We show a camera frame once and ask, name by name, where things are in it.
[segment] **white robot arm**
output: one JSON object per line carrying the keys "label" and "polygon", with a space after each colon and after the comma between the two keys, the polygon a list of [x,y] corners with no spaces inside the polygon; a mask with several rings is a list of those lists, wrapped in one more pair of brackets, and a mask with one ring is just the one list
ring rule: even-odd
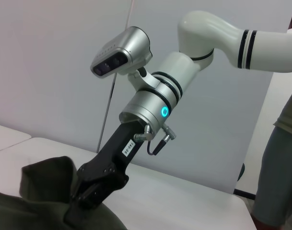
{"label": "white robot arm", "polygon": [[[77,227],[86,210],[96,208],[113,191],[128,182],[125,174],[144,141],[156,155],[175,138],[165,124],[197,73],[221,49],[240,69],[292,72],[292,34],[241,30],[207,12],[185,15],[178,25],[180,52],[171,53],[156,72],[144,66],[152,58],[150,40],[138,27],[130,27],[103,46],[91,64],[99,78],[128,74],[136,94],[119,115],[121,125],[90,162],[78,170],[65,222]],[[166,133],[153,153],[150,141],[160,129]]]}
{"label": "white robot arm", "polygon": [[292,72],[292,34],[241,30],[203,11],[186,14],[178,24],[180,52],[202,58],[222,50],[234,67]]}

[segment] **gray shorts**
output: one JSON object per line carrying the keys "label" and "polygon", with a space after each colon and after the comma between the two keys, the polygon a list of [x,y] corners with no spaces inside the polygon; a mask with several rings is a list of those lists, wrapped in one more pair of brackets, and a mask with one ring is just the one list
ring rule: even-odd
{"label": "gray shorts", "polygon": [[292,134],[275,127],[264,151],[253,216],[274,227],[292,214]]}

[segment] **gray wall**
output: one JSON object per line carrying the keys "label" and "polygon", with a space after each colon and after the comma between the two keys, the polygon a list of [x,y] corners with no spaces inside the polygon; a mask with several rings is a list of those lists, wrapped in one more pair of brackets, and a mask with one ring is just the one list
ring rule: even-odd
{"label": "gray wall", "polygon": [[130,0],[0,0],[0,125],[96,151],[112,79],[90,64]]}
{"label": "gray wall", "polygon": [[[192,10],[212,12],[243,29],[286,32],[292,0],[135,0],[130,25],[150,37],[154,57],[146,66],[148,72],[178,50],[177,22]],[[155,157],[143,145],[133,162],[233,192],[271,76],[235,69],[223,52],[215,50],[213,63],[196,77],[166,122],[177,138]],[[118,114],[133,95],[127,78],[118,76],[101,147],[119,125]]]}

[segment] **person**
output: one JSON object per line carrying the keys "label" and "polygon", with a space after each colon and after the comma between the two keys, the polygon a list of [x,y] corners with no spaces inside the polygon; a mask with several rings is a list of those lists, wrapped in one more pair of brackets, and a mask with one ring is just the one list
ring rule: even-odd
{"label": "person", "polygon": [[251,213],[257,230],[281,230],[292,215],[292,95],[274,125]]}

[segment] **olive green cloth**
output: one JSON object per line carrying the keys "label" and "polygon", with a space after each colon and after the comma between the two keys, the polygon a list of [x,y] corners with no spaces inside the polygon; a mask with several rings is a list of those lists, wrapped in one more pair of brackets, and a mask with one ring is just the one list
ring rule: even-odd
{"label": "olive green cloth", "polygon": [[[0,230],[72,230],[63,218],[77,181],[68,157],[52,158],[22,168],[20,195],[0,193]],[[91,209],[79,230],[125,230],[118,217],[101,204]]]}
{"label": "olive green cloth", "polygon": [[262,159],[253,216],[280,227],[292,214],[292,134],[275,127]]}
{"label": "olive green cloth", "polygon": [[292,95],[274,125],[292,134]]}

